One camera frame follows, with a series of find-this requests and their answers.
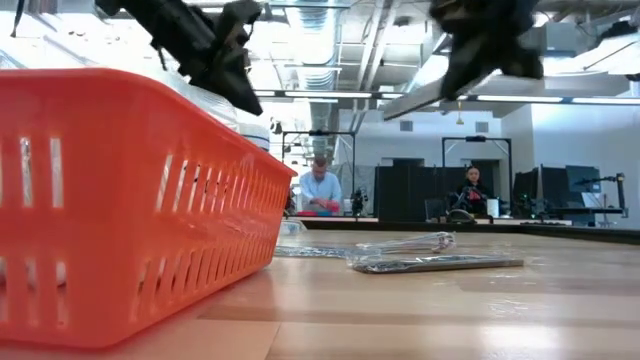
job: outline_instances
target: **man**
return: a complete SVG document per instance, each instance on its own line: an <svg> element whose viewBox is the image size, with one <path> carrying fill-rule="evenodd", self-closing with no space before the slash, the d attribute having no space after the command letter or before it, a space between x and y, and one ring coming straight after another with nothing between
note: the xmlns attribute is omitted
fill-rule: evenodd
<svg viewBox="0 0 640 360"><path fill-rule="evenodd" d="M327 171L327 159L316 156L311 171L300 177L302 206L307 211L335 211L342 201L338 177Z"/></svg>

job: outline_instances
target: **person sitting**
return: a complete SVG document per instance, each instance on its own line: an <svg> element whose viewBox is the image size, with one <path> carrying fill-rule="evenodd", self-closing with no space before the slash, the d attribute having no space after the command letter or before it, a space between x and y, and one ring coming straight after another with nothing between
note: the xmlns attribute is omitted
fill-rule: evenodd
<svg viewBox="0 0 640 360"><path fill-rule="evenodd" d="M342 189L338 177L327 171L327 159L316 156L311 171L300 177L302 206L305 211L340 211Z"/></svg>
<svg viewBox="0 0 640 360"><path fill-rule="evenodd" d="M465 203L462 210L470 214L485 215L487 213L487 199L493 197L491 190L482 185L480 181L480 170L474 166L467 168L466 179L456 191L459 199L458 203Z"/></svg>

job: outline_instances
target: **wooden table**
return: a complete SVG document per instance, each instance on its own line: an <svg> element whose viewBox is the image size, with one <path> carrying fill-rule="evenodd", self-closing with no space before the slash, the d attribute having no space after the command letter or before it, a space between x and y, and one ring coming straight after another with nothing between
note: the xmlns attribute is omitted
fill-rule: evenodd
<svg viewBox="0 0 640 360"><path fill-rule="evenodd" d="M309 231L283 244L415 234ZM640 359L640 248L458 234L458 253L524 268L364 275L338 259L264 271L102 355L0 348L7 360Z"/></svg>

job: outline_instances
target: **metal frame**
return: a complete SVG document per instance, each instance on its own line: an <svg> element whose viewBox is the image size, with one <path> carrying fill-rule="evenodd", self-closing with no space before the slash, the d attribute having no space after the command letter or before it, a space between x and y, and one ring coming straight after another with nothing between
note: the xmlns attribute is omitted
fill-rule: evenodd
<svg viewBox="0 0 640 360"><path fill-rule="evenodd" d="M448 141L455 141L453 145L447 148ZM503 153L507 155L508 158L508 167L509 167L509 210L513 213L514 210L514 202L513 200L513 157L511 151L511 139L509 138L488 138L482 136L468 136L468 137L443 137L442 138L442 188L445 188L445 173L447 171L447 154L458 144L459 141L464 142L475 142L475 143L486 143L487 141L492 142L498 149L500 149ZM507 144L507 148L503 148L498 144L498 141L504 141Z"/></svg>
<svg viewBox="0 0 640 360"><path fill-rule="evenodd" d="M311 130L311 131L282 131L282 159L281 161L284 163L285 152L284 149L287 147L286 138L287 135L309 135L309 136L331 136L337 135L337 141L340 141L340 137L342 135L351 136L351 194L356 191L356 173L355 173L355 163L356 163L356 132L355 131L324 131L324 130Z"/></svg>

